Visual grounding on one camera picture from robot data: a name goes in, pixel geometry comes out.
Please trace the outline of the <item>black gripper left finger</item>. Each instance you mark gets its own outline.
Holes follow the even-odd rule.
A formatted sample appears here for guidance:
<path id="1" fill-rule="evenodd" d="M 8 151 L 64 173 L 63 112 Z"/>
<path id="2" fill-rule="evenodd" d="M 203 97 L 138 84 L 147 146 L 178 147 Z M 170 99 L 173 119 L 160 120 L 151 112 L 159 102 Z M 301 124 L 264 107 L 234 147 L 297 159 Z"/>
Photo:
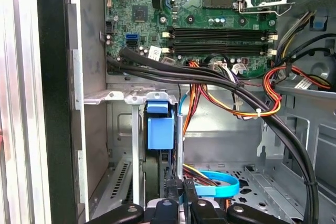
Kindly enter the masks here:
<path id="1" fill-rule="evenodd" d="M 179 223 L 182 195 L 182 180 L 171 179 L 166 182 L 166 198 L 151 200 L 146 208 L 134 203 L 125 204 L 89 223 Z"/>

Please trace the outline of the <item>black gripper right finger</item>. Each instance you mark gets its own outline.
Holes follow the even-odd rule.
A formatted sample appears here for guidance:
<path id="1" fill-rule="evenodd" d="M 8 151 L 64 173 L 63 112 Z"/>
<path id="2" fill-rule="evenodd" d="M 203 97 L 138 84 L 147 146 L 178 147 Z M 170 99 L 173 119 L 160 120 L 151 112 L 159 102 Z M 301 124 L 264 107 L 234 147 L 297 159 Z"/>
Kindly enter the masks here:
<path id="1" fill-rule="evenodd" d="M 194 181 L 183 181 L 184 209 L 188 223 L 259 223 L 277 224 L 285 221 L 244 204 L 233 204 L 225 211 L 208 200 L 199 199 Z"/>

